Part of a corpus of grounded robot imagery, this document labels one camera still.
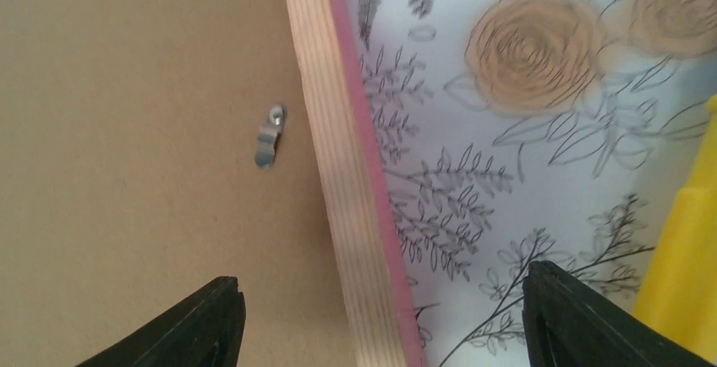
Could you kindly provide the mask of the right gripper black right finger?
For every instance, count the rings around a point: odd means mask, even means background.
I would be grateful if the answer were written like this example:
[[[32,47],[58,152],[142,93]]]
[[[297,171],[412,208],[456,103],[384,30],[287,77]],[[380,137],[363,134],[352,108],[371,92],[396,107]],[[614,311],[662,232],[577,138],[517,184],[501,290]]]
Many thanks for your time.
[[[711,365],[549,260],[528,265],[522,315],[531,366]]]

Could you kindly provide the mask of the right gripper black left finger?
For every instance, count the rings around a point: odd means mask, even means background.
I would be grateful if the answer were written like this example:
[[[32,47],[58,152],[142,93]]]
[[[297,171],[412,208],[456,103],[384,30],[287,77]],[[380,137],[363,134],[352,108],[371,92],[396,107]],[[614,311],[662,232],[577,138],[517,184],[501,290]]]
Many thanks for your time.
[[[235,367],[245,321],[238,279],[217,277],[79,366]]]

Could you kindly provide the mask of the yellow handled screwdriver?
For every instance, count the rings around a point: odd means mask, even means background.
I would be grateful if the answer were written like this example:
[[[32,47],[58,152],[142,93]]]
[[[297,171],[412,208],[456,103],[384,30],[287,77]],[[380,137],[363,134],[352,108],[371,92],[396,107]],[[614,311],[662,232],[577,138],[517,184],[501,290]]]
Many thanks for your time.
[[[632,309],[644,325],[716,364],[716,99]]]

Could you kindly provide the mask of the pink wooden photo frame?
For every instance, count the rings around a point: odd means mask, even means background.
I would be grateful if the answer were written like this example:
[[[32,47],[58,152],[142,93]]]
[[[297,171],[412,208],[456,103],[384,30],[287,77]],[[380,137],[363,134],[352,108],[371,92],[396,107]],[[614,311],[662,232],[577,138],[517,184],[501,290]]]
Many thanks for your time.
[[[404,366],[324,0],[1,0],[1,363],[74,366],[219,276],[242,366]]]

